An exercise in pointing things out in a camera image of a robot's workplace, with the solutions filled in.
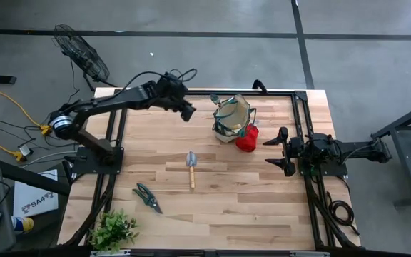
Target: wooden table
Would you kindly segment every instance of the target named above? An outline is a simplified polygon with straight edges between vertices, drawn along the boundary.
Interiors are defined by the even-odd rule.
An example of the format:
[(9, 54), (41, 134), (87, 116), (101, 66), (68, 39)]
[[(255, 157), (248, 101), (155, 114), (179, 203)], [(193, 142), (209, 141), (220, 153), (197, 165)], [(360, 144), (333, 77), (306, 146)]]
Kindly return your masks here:
[[(110, 88), (96, 89), (96, 97), (112, 93)], [(326, 93), (307, 93), (315, 132), (334, 136)], [(188, 96), (197, 108), (188, 123), (179, 113), (156, 107), (128, 110), (124, 165), (117, 176), (112, 208), (137, 218), (141, 235), (134, 246), (126, 248), (314, 249), (303, 179), (298, 173), (287, 178), (278, 167), (264, 162), (265, 158), (281, 158), (281, 146), (262, 145), (274, 138), (281, 126), (295, 136), (291, 100), (282, 96), (245, 98), (258, 110), (260, 133), (252, 153), (215, 138), (211, 128), (216, 106), (207, 96)], [(300, 115), (304, 121), (302, 109)], [(86, 129), (104, 138), (107, 123), (108, 114), (93, 116)], [(189, 189), (185, 164), (189, 151), (198, 157), (194, 191)], [(59, 243), (70, 239), (88, 215), (95, 182), (95, 175), (85, 175), (72, 186)], [(145, 206), (132, 192), (137, 182), (155, 193), (163, 215)], [(351, 204), (339, 179), (325, 177), (325, 187), (333, 199)], [(318, 220), (326, 242), (323, 219)], [(351, 228), (341, 229), (360, 244)]]

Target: trowel handle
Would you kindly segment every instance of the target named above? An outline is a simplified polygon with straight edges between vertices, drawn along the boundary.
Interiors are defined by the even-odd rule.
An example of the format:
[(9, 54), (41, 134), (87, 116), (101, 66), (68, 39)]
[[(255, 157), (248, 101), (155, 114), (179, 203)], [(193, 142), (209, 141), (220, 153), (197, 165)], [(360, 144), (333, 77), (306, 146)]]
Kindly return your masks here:
[(194, 189), (194, 167), (190, 167), (190, 188)]

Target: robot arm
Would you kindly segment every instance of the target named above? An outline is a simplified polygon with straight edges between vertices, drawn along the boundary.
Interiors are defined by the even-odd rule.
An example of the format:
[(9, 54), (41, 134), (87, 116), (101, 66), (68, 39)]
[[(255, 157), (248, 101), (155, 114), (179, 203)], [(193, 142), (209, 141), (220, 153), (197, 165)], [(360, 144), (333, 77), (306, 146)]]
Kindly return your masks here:
[(266, 159), (268, 163), (280, 167), (285, 172), (285, 176), (292, 176), (295, 173), (292, 158), (298, 158), (309, 166), (320, 168), (322, 165), (342, 166), (349, 158), (366, 158), (370, 161), (386, 163), (391, 159), (391, 154), (386, 143), (380, 139), (368, 142), (350, 142), (333, 139), (331, 135), (314, 133), (312, 138), (303, 143), (301, 138), (293, 137), (288, 140), (288, 130), (281, 127), (276, 138), (269, 140), (263, 145), (274, 146), (283, 145), (284, 159)]
[(149, 81), (112, 96), (64, 104), (59, 110), (51, 113), (49, 124), (57, 137), (74, 140), (91, 149), (99, 159), (111, 162), (109, 157), (112, 156), (113, 150), (110, 142), (97, 139), (82, 128), (90, 116), (121, 109), (141, 110), (157, 106), (165, 110), (180, 111), (181, 118), (189, 121), (196, 109), (184, 99), (187, 91), (186, 86), (177, 77), (165, 73), (158, 82)]

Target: electric fan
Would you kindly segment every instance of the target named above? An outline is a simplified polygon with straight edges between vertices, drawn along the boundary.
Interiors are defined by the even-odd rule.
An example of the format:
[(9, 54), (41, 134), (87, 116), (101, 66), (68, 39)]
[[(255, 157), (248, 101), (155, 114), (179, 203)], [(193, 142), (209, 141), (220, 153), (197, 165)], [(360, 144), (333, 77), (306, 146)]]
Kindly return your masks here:
[(58, 45), (61, 47), (61, 52), (71, 58), (71, 60), (83, 71), (83, 77), (90, 87), (90, 90), (94, 92), (95, 88), (92, 87), (87, 75), (95, 82), (102, 82), (109, 86), (116, 87), (106, 81), (110, 72), (104, 61), (99, 57), (98, 52), (70, 26), (65, 24), (56, 25), (54, 29), (54, 37)]

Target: potted plant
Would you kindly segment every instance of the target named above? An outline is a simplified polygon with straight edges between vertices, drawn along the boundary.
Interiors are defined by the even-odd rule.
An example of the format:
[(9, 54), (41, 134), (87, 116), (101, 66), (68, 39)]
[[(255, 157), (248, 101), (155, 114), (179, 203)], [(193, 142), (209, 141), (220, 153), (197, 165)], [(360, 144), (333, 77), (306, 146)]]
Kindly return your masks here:
[(115, 253), (120, 251), (122, 240), (131, 241), (134, 244), (134, 239), (139, 236), (139, 232), (134, 232), (134, 229), (138, 227), (136, 219), (129, 220), (123, 210), (102, 213), (98, 224), (100, 226), (92, 231), (90, 241), (97, 251), (110, 250)]

